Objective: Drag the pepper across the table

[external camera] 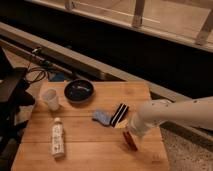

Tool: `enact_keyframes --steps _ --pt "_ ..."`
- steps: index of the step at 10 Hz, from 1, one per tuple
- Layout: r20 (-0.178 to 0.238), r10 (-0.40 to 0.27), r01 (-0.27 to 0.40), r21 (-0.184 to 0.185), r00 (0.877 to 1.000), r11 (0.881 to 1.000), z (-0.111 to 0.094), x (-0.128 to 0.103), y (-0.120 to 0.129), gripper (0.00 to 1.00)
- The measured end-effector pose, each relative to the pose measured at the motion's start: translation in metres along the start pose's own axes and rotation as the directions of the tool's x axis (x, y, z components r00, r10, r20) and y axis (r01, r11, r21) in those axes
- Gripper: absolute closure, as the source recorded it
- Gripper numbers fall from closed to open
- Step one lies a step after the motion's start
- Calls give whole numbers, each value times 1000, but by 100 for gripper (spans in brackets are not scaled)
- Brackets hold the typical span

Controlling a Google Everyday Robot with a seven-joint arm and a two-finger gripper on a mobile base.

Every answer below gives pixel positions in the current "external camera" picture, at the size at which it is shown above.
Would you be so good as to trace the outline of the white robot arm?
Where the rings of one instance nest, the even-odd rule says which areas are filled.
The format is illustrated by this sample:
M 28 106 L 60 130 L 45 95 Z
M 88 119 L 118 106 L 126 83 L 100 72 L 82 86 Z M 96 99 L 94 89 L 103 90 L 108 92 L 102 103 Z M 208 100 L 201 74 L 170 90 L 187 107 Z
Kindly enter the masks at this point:
M 167 121 L 213 131 L 213 96 L 180 102 L 144 101 L 136 113 L 121 121 L 117 128 L 143 137 L 151 128 Z

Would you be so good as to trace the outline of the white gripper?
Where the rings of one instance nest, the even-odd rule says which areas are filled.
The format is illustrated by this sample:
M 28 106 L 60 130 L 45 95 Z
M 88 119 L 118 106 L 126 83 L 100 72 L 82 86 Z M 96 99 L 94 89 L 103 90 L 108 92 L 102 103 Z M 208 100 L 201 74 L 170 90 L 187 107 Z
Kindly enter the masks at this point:
M 121 129 L 127 126 L 128 130 L 134 135 L 142 138 L 148 131 L 148 127 L 138 115 L 132 115 L 127 121 L 126 119 L 116 124 L 115 128 Z

